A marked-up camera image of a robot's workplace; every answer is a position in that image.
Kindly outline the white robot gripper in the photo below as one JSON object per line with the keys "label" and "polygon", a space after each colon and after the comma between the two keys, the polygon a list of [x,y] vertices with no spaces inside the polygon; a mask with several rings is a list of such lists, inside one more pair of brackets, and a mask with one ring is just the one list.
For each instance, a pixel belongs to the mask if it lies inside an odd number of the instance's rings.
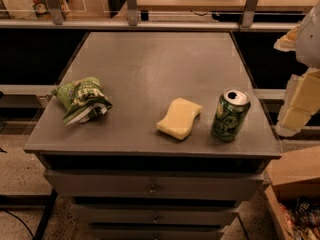
{"label": "white robot gripper", "polygon": [[320,1],[296,25],[279,38],[274,49],[296,50],[296,58],[309,68],[302,76],[292,75],[287,83],[284,104],[275,126],[278,135],[291,137],[299,133],[320,110]]}

